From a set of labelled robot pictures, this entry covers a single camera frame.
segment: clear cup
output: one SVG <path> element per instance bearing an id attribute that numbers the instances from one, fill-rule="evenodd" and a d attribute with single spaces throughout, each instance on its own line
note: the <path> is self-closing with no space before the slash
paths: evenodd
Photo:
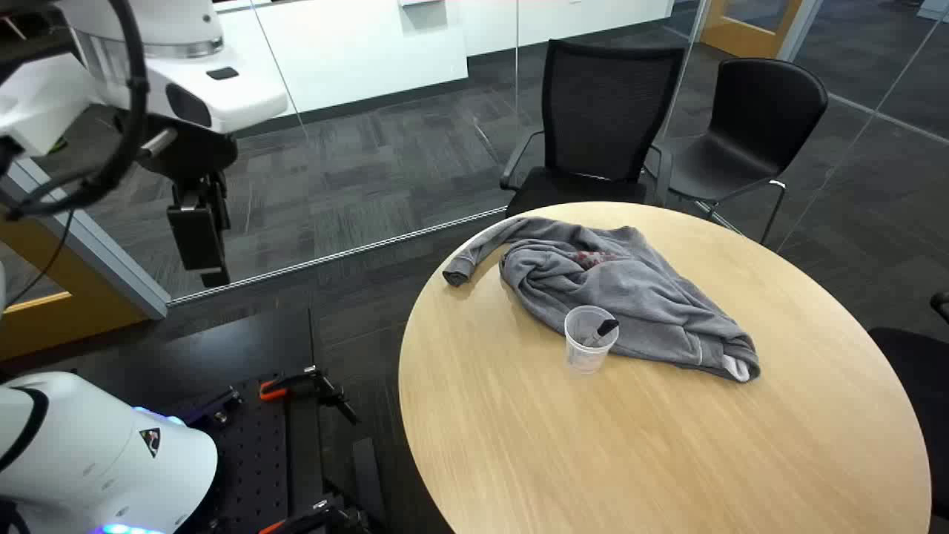
<path id="1" fill-rule="evenodd" d="M 608 322 L 617 319 L 599 307 L 570 310 L 570 316 L 564 319 L 570 371 L 592 374 L 602 366 L 602 359 L 620 338 L 620 328 L 599 337 Z"/>

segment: gray cloth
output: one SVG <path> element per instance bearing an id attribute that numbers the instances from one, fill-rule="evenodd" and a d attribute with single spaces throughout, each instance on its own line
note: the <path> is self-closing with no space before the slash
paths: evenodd
<path id="1" fill-rule="evenodd" d="M 570 310 L 602 307 L 620 322 L 611 353 L 691 366 L 737 384 L 758 377 L 754 341 L 641 233 L 516 216 L 458 251 L 441 277 L 464 286 L 501 243 L 513 243 L 501 280 L 540 325 L 564 332 Z"/>

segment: chair backrest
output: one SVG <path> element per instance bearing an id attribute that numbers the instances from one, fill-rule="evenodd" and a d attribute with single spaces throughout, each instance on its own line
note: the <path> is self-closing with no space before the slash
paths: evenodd
<path id="1" fill-rule="evenodd" d="M 673 102 L 685 52 L 547 41 L 542 71 L 544 167 L 636 182 Z"/>
<path id="2" fill-rule="evenodd" d="M 716 70 L 708 135 L 780 175 L 828 110 L 828 90 L 780 59 Z"/>

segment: wall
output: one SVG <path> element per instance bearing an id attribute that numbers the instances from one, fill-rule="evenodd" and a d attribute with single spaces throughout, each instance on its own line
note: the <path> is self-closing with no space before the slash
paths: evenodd
<path id="1" fill-rule="evenodd" d="M 458 0 L 467 58 L 673 16 L 673 0 Z"/>
<path id="2" fill-rule="evenodd" d="M 224 41 L 263 78 L 284 81 L 294 110 L 322 110 L 464 81 L 467 58 L 666 18 L 673 0 L 295 0 L 218 12 Z"/>
<path id="3" fill-rule="evenodd" d="M 224 12 L 218 22 L 248 67 L 284 78 L 295 110 L 467 78 L 450 3 L 401 9 L 398 0 L 298 0 Z"/>

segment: white robot part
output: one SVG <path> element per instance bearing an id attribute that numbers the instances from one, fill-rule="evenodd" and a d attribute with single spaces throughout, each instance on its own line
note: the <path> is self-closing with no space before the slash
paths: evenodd
<path id="1" fill-rule="evenodd" d="M 30 532 L 171 534 L 208 495 L 211 436 L 131 411 L 73 374 L 0 386 L 0 495 Z"/>
<path id="2" fill-rule="evenodd" d="M 128 52 L 107 0 L 63 0 L 64 24 L 103 105 L 128 110 Z M 223 41 L 211 0 L 131 0 L 147 70 L 147 114 L 232 135 L 286 108 Z"/>
<path id="3" fill-rule="evenodd" d="M 0 138 L 42 157 L 91 96 L 94 83 L 71 55 L 25 64 L 0 86 Z"/>

